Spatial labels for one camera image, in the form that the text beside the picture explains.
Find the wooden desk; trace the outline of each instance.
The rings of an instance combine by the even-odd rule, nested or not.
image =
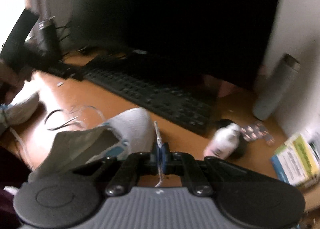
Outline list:
[[[67,62],[83,65],[90,59],[90,57],[71,57]],[[41,72],[34,74],[34,80],[25,86],[19,96],[23,97],[26,93],[31,93],[37,89],[40,90],[42,105],[29,121],[14,127],[27,145],[34,167],[37,167],[46,158],[54,136],[58,132],[48,131],[44,126],[44,118],[50,111],[58,108],[71,110],[74,106],[92,105],[101,110],[106,119],[108,119],[123,111],[137,107],[137,105],[88,81],[62,80]],[[217,107],[220,111],[221,118],[231,119],[239,125],[247,125],[256,120],[251,113],[254,100],[254,94],[242,92],[220,98],[217,102]],[[153,120],[158,121],[163,139],[169,142],[171,151],[187,152],[198,160],[203,159],[203,150],[208,144],[209,138],[204,138],[190,132],[156,114],[150,114]],[[51,122],[54,121],[55,124],[57,124],[65,119],[66,116],[57,114]],[[90,109],[83,112],[81,119],[88,125],[88,128],[95,127],[101,122],[99,115]],[[274,136],[276,140],[275,145],[269,147],[264,140],[256,140],[249,144],[242,158],[231,161],[242,167],[276,178],[270,157],[273,155],[274,150],[281,145],[287,137],[273,117],[266,120],[264,124]],[[66,129],[76,129],[76,127],[68,127]],[[14,138],[8,131],[3,134],[1,141],[4,147],[14,154],[18,154]],[[22,158],[25,160],[21,147],[18,146],[18,148]],[[314,197],[309,196],[309,198],[307,198],[307,209],[313,208],[320,202],[319,200],[315,203],[312,198]]]

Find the screw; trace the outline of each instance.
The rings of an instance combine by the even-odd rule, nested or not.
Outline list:
[[[163,193],[164,193],[164,191],[163,191],[162,189],[156,190],[156,194],[158,194],[158,195],[161,195],[161,194],[163,194]]]
[[[199,195],[211,193],[211,187],[209,186],[196,186],[196,192]]]
[[[124,187],[117,185],[117,186],[112,186],[108,189],[108,192],[112,195],[121,195],[124,193]]]

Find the keyboard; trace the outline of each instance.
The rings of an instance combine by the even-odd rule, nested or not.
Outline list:
[[[98,55],[82,68],[82,74],[84,79],[183,128],[199,135],[206,133],[212,106],[197,100],[178,86],[159,82],[158,77],[164,76],[163,73],[146,78],[143,75],[146,72],[142,69],[147,65],[145,61],[137,63],[139,56],[126,60]]]

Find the black cable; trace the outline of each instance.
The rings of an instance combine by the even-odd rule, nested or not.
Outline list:
[[[62,40],[64,40],[64,39],[67,38],[68,36],[70,36],[70,34],[68,34],[68,35],[64,36],[63,38],[61,38],[61,39],[59,40],[59,42],[61,42]]]

